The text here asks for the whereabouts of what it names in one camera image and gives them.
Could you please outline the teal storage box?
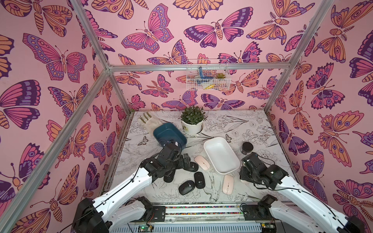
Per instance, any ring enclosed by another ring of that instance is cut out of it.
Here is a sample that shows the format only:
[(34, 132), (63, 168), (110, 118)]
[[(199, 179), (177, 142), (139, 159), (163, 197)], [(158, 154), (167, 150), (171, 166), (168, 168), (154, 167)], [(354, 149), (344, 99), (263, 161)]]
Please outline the teal storage box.
[(161, 147), (170, 142), (177, 142), (181, 150), (184, 150), (187, 144), (187, 138), (172, 123), (165, 123), (154, 129), (153, 136)]

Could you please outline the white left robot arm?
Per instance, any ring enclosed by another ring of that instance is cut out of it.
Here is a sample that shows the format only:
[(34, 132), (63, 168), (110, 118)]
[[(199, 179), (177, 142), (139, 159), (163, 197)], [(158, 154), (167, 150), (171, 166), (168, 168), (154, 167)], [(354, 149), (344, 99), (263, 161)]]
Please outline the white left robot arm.
[(172, 170), (183, 168), (185, 147), (171, 141), (163, 149), (143, 160), (136, 172), (103, 195), (85, 198), (78, 204), (72, 228), (77, 233), (109, 233), (122, 224), (143, 218), (152, 208), (148, 201), (126, 203), (140, 190)]

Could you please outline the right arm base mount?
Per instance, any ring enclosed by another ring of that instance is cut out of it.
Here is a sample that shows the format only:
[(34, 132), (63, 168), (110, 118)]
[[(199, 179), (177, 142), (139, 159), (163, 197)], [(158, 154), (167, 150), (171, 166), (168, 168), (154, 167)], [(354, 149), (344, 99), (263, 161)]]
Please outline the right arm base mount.
[(278, 199), (272, 195), (266, 195), (256, 205), (242, 203), (240, 211), (244, 215), (244, 219), (248, 220), (272, 220), (273, 216), (270, 213), (272, 204)]

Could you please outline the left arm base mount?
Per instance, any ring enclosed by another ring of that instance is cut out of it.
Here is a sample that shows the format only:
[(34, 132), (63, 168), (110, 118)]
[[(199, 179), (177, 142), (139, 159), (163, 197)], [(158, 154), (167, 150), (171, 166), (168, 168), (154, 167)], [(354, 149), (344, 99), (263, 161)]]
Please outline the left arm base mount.
[(136, 199), (129, 200), (125, 206), (133, 205), (135, 202), (140, 202), (145, 212), (137, 219), (133, 219), (131, 222), (164, 222), (166, 217), (165, 206), (155, 206), (146, 197), (139, 197)]

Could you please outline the white storage box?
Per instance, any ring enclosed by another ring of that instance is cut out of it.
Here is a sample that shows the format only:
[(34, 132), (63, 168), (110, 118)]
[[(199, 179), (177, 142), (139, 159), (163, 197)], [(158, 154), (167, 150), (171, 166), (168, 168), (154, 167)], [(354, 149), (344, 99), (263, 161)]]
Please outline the white storage box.
[(204, 150), (215, 171), (221, 175), (230, 174), (241, 167), (241, 161), (222, 137), (207, 140), (204, 143)]

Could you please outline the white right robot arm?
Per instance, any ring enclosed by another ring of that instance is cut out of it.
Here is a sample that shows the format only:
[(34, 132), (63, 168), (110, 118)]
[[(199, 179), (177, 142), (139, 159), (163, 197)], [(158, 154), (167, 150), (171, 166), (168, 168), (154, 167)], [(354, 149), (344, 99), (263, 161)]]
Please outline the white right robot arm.
[(240, 176), (254, 186), (278, 192), (285, 196), (301, 212), (296, 211), (272, 195), (260, 199), (257, 206), (241, 208), (245, 216), (261, 220), (274, 218), (281, 220), (303, 233), (363, 233), (364, 223), (357, 216), (346, 216), (319, 200), (315, 195), (303, 188), (281, 167), (273, 164), (267, 166), (256, 153), (242, 159)]

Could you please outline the pink mouse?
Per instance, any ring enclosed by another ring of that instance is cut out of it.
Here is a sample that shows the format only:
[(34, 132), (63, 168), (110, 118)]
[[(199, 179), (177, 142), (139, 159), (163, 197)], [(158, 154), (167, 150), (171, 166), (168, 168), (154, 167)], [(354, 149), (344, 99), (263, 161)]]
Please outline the pink mouse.
[(225, 175), (222, 185), (222, 192), (226, 195), (231, 195), (234, 190), (234, 177), (231, 175)]
[(203, 170), (209, 170), (210, 169), (210, 164), (209, 162), (201, 155), (198, 155), (194, 158), (195, 163), (199, 165)]

